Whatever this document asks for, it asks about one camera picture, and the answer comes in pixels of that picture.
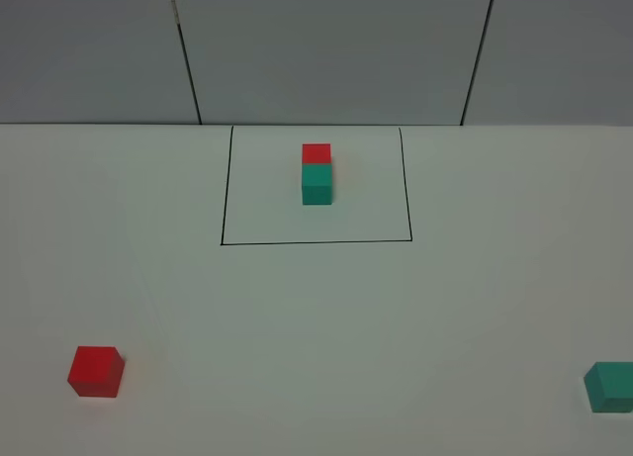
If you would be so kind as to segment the green template block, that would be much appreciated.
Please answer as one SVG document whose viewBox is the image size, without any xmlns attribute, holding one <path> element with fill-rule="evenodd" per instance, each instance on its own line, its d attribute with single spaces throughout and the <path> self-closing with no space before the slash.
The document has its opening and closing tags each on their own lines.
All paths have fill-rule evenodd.
<svg viewBox="0 0 633 456">
<path fill-rule="evenodd" d="M 333 202 L 333 172 L 330 163 L 302 165 L 302 203 L 331 205 Z"/>
</svg>

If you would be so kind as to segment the white template sheet black outline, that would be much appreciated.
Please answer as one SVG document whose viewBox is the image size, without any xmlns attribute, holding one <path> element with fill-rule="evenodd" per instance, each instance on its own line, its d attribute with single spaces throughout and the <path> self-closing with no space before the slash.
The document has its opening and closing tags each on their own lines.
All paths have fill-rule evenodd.
<svg viewBox="0 0 633 456">
<path fill-rule="evenodd" d="M 330 205 L 302 203 L 305 143 L 331 146 Z M 404 147 L 395 126 L 236 126 L 229 149 L 226 245 L 412 238 Z"/>
</svg>

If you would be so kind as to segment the red template block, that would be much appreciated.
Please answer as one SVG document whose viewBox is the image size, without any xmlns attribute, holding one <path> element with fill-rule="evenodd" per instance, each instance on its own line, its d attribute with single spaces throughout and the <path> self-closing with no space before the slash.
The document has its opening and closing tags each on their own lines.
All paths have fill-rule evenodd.
<svg viewBox="0 0 633 456">
<path fill-rule="evenodd" d="M 304 143 L 302 145 L 303 164 L 330 164 L 331 145 L 329 143 Z"/>
</svg>

